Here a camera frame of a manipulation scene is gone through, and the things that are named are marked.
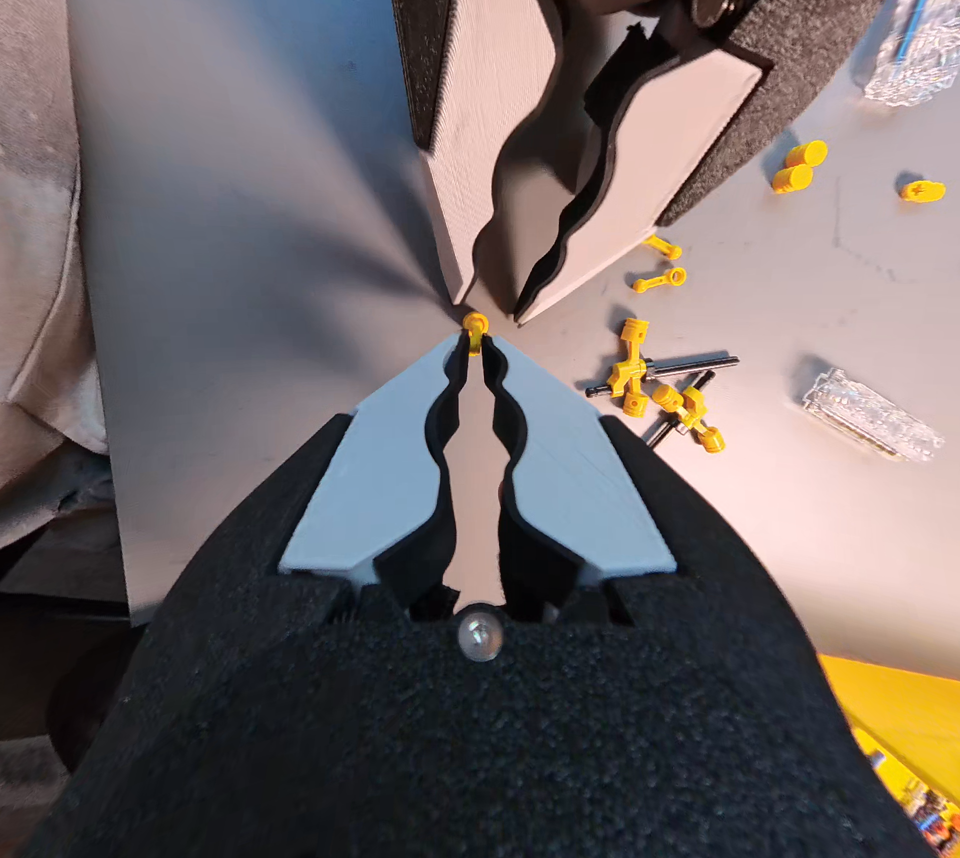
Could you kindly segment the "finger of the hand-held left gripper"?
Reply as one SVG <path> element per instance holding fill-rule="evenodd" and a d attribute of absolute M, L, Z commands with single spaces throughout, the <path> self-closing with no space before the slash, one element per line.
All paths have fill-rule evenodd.
<path fill-rule="evenodd" d="M 421 152 L 450 300 L 475 277 L 504 145 L 546 101 L 562 52 L 554 0 L 451 0 L 432 136 Z"/>
<path fill-rule="evenodd" d="M 590 83 L 597 156 L 513 311 L 528 324 L 638 247 L 771 68 L 689 22 L 631 25 Z"/>

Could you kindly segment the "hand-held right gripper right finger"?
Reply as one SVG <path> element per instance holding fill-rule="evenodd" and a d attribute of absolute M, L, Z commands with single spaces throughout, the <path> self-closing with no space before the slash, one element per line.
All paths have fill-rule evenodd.
<path fill-rule="evenodd" d="M 510 617 L 544 622 L 575 592 L 675 573 L 601 414 L 503 338 L 483 339 L 482 361 L 508 453 L 498 562 Z"/>

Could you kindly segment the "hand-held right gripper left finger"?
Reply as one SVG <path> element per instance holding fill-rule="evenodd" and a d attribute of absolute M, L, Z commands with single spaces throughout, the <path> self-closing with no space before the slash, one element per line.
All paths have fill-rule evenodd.
<path fill-rule="evenodd" d="M 469 349 L 460 331 L 357 405 L 279 573 L 383 585 L 403 610 L 441 587 L 456 544 L 444 450 L 459 426 Z"/>

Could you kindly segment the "yellow piston crank assembly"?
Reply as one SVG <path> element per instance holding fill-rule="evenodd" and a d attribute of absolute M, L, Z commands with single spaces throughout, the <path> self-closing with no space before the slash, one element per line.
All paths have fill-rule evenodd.
<path fill-rule="evenodd" d="M 626 358 L 616 362 L 606 379 L 600 385 L 586 388 L 586 397 L 609 397 L 621 399 L 623 414 L 630 418 L 643 418 L 650 397 L 644 392 L 645 382 L 661 382 L 668 377 L 691 372 L 721 370 L 735 367 L 740 358 L 735 355 L 712 356 L 704 360 L 676 360 L 674 362 L 656 361 L 646 358 L 643 344 L 646 340 L 649 322 L 629 318 L 623 324 L 620 340 L 626 350 Z"/>
<path fill-rule="evenodd" d="M 715 455 L 725 450 L 726 443 L 719 429 L 705 422 L 708 409 L 703 391 L 714 380 L 715 374 L 714 370 L 706 370 L 683 390 L 667 384 L 655 389 L 652 401 L 665 418 L 646 442 L 650 448 L 657 448 L 676 432 L 691 435 L 707 454 Z"/>

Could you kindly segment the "grey desk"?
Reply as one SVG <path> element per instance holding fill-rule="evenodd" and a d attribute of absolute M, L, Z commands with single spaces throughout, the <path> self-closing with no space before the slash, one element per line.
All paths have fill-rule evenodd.
<path fill-rule="evenodd" d="M 390 0 L 68 0 L 82 242 L 131 614 L 334 413 L 456 329 L 412 141 Z M 531 324 L 514 281 L 566 202 L 561 119 L 503 162 L 505 214 L 470 293 L 495 335 L 582 388 L 619 357 L 741 365 L 706 393 L 718 457 L 658 450 L 778 581 L 825 653 L 958 678 L 958 86 L 916 108 L 843 69 L 683 217 L 688 281 L 635 296 L 638 249 Z M 821 139 L 810 186 L 776 194 Z M 946 186 L 912 204 L 912 180 Z M 890 460 L 800 405 L 839 368 L 944 439 Z"/>

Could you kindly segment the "clear plastic building piece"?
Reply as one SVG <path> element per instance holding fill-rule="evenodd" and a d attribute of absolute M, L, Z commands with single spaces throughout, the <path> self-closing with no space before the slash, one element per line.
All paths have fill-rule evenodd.
<path fill-rule="evenodd" d="M 799 404 L 844 438 L 890 460 L 929 462 L 945 443 L 930 425 L 839 368 L 820 373 Z"/>
<path fill-rule="evenodd" d="M 863 94 L 915 107 L 950 88 L 958 71 L 959 0 L 894 0 Z"/>

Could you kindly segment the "yellow storage bin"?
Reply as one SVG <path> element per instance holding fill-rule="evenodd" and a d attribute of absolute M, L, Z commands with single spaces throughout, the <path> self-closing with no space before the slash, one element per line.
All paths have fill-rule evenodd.
<path fill-rule="evenodd" d="M 959 812 L 958 681 L 826 655 L 819 660 L 861 752 L 881 746 Z"/>

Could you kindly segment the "heap of red black parts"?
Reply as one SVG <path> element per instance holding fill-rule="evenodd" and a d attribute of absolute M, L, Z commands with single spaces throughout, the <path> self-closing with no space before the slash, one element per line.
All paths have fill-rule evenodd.
<path fill-rule="evenodd" d="M 958 857 L 958 806 L 881 746 L 870 745 L 865 755 L 881 783 L 936 856 Z"/>

